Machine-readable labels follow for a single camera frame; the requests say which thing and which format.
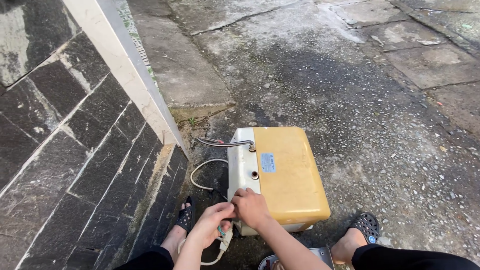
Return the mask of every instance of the concrete ground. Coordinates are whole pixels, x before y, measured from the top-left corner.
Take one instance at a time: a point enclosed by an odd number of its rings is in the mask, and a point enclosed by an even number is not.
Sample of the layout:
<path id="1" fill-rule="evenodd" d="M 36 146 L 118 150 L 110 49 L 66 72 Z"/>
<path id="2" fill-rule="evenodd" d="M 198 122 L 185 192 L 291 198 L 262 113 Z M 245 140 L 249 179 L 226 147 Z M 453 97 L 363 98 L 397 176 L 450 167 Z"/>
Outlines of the concrete ground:
<path id="1" fill-rule="evenodd" d="M 331 247 L 357 214 L 371 211 L 385 246 L 480 263 L 475 48 L 457 46 L 452 36 L 384 0 L 168 4 L 168 18 L 213 65 L 236 103 L 197 124 L 179 123 L 191 151 L 190 171 L 205 160 L 226 159 L 225 150 L 202 146 L 195 137 L 228 141 L 239 127 L 299 126 L 332 212 L 312 230 L 294 233 L 299 241 Z M 206 165 L 194 178 L 226 194 L 225 164 Z M 188 181 L 182 192 L 199 199 L 199 214 L 222 201 Z M 204 261 L 216 256 L 211 248 Z M 205 269 L 256 269 L 270 254 L 261 238 L 237 237 Z"/>

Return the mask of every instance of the black slipper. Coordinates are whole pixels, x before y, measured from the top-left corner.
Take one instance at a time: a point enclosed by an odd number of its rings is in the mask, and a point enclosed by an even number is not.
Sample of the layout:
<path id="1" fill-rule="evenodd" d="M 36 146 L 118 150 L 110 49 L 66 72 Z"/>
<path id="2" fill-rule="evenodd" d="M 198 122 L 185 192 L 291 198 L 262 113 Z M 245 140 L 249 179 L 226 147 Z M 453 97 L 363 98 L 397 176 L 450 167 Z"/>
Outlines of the black slipper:
<path id="1" fill-rule="evenodd" d="M 380 237 L 380 223 L 377 217 L 369 212 L 361 213 L 348 228 L 359 229 L 368 244 L 375 244 Z"/>
<path id="2" fill-rule="evenodd" d="M 180 209 L 179 217 L 175 225 L 182 227 L 189 233 L 195 225 L 195 202 L 191 196 L 188 196 L 185 201 L 185 206 L 187 203 L 190 203 L 190 206 L 185 207 L 185 209 Z"/>

